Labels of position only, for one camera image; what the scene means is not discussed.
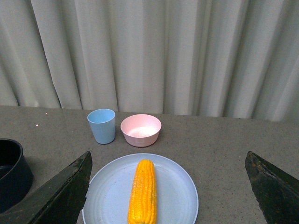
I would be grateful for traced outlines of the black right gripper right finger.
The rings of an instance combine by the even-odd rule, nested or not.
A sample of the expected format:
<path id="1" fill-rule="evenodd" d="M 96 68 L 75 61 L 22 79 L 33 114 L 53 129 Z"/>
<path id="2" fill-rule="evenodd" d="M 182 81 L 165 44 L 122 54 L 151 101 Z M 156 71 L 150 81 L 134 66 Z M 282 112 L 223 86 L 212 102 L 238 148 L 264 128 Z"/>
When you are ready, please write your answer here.
<path id="1" fill-rule="evenodd" d="M 299 181 L 249 151 L 245 168 L 263 216 L 268 224 L 299 222 Z"/>

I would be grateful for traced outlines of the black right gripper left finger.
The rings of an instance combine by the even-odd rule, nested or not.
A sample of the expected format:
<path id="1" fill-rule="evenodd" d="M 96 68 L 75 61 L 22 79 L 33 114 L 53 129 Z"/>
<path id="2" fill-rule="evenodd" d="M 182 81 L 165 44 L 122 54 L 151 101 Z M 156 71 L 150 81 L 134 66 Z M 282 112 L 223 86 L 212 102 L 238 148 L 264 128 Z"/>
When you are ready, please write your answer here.
<path id="1" fill-rule="evenodd" d="M 47 181 L 30 196 L 0 215 L 2 224 L 75 224 L 89 188 L 89 151 Z"/>

